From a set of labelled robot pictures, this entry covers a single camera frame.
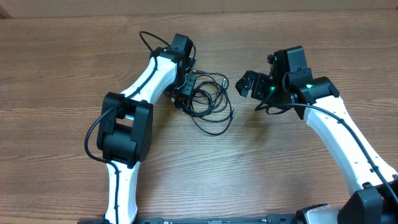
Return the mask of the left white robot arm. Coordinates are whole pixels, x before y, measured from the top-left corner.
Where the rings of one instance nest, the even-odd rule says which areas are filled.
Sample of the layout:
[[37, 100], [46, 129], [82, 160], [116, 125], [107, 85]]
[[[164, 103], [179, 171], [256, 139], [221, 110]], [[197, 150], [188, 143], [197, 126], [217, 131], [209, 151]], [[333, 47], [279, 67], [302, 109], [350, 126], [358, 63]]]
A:
[[129, 88], [105, 96], [95, 123], [109, 175], [108, 208], [100, 223], [137, 222], [137, 176], [152, 142], [154, 104], [163, 93], [184, 100], [192, 94], [193, 48], [189, 37], [175, 34], [172, 43], [151, 50], [147, 68]]

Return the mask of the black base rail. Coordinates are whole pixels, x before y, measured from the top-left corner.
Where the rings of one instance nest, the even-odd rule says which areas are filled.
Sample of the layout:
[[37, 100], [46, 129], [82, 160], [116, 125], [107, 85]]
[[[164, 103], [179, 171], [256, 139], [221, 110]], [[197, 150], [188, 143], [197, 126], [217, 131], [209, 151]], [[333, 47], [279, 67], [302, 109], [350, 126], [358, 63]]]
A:
[[337, 207], [327, 204], [312, 205], [296, 211], [296, 214], [270, 214], [266, 217], [234, 217], [234, 218], [139, 218], [139, 224], [337, 224], [340, 211]]

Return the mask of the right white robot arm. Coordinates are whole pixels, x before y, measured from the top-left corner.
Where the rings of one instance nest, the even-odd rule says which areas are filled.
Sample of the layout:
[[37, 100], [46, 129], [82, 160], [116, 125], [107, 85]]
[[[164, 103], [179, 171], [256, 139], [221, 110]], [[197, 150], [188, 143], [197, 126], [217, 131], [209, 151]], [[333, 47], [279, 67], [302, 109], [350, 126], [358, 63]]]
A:
[[397, 223], [397, 171], [373, 149], [351, 119], [336, 86], [314, 78], [301, 45], [268, 55], [268, 74], [246, 71], [238, 93], [259, 100], [256, 110], [295, 110], [323, 141], [339, 167], [350, 198], [341, 207], [327, 203], [295, 214], [268, 215], [266, 223]]

